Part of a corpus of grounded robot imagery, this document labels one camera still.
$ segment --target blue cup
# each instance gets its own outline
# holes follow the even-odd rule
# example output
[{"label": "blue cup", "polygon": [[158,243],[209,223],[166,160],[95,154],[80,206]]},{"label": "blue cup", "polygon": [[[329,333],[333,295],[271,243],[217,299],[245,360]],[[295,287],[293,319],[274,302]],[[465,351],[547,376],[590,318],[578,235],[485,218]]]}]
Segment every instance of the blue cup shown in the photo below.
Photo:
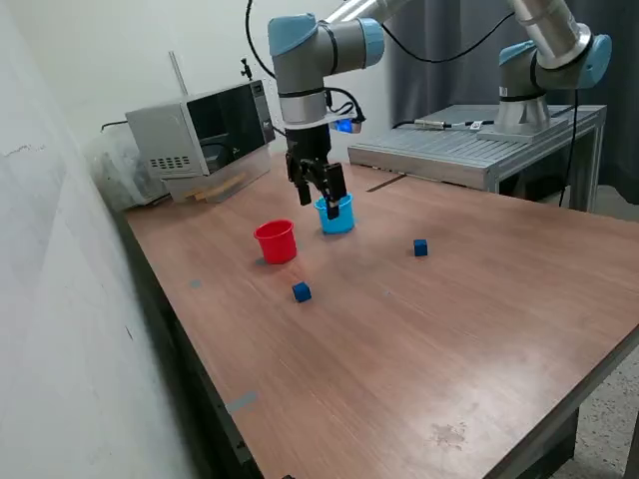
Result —
[{"label": "blue cup", "polygon": [[355,226],[355,218],[352,215],[352,194],[347,194],[339,200],[339,216],[334,220],[328,219],[324,198],[316,201],[316,210],[318,210],[319,219],[321,220],[321,229],[326,235],[348,233]]}]

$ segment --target gray curtain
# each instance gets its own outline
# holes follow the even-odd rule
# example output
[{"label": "gray curtain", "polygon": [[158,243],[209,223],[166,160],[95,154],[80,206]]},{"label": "gray curtain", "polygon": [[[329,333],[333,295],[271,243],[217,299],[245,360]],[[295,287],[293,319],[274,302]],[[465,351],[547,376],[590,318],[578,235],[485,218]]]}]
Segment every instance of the gray curtain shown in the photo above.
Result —
[{"label": "gray curtain", "polygon": [[[613,57],[604,80],[583,91],[581,104],[608,105],[600,183],[611,185],[639,204],[639,1],[568,0],[579,22],[613,40]],[[412,52],[432,59],[452,56],[487,33],[509,9],[506,0],[415,0],[388,28]],[[387,39],[391,62],[392,115],[411,120],[453,104],[496,104],[499,51],[527,40],[514,18],[478,49],[452,63],[415,61]],[[572,94],[552,92],[550,104],[571,104]],[[562,162],[547,162],[546,175],[561,176]]]}]

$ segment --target wooden table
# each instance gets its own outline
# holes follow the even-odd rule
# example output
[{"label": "wooden table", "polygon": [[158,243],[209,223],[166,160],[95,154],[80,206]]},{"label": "wooden table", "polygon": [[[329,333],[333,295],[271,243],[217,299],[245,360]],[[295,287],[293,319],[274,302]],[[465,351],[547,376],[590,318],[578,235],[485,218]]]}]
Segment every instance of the wooden table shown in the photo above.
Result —
[{"label": "wooden table", "polygon": [[[639,225],[346,167],[358,223],[325,237],[276,163],[129,214],[269,479],[516,477],[639,342]],[[277,218],[300,253],[270,266]]]}]

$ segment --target robotic arm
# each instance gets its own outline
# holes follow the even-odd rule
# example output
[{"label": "robotic arm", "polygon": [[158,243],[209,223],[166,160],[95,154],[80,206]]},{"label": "robotic arm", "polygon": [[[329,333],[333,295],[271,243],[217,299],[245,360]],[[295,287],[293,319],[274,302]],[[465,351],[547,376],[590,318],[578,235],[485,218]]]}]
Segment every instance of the robotic arm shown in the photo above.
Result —
[{"label": "robotic arm", "polygon": [[[311,202],[309,183],[326,200],[328,217],[339,215],[346,195],[341,165],[330,165],[324,77],[370,67],[381,60],[380,23],[411,0],[347,0],[326,20],[312,14],[275,18],[269,43],[286,123],[289,179],[302,205]],[[508,0],[530,41],[504,49],[500,109],[495,128],[526,133],[548,128],[547,90],[591,88],[605,74],[612,52],[607,35],[594,36],[577,23],[564,0]],[[358,112],[356,123],[364,120]]]}]

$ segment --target white wall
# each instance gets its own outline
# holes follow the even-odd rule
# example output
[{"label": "white wall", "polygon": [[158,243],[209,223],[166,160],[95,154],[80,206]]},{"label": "white wall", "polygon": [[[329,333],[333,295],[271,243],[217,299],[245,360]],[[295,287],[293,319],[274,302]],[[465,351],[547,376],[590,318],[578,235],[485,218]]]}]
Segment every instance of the white wall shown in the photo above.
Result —
[{"label": "white wall", "polygon": [[3,1],[0,44],[0,477],[195,477],[111,217]]},{"label": "white wall", "polygon": [[[253,60],[244,32],[245,0],[6,0],[47,83],[79,142],[84,145],[124,112],[180,95],[168,57],[175,50],[191,93],[237,84],[240,59]],[[267,25],[280,15],[330,13],[340,0],[256,0],[253,34],[271,65]],[[369,70],[328,79],[355,94],[368,121],[360,136],[333,133],[332,157],[346,145],[389,127],[385,61]],[[270,105],[281,118],[276,87]],[[279,141],[282,149],[284,142]]]}]

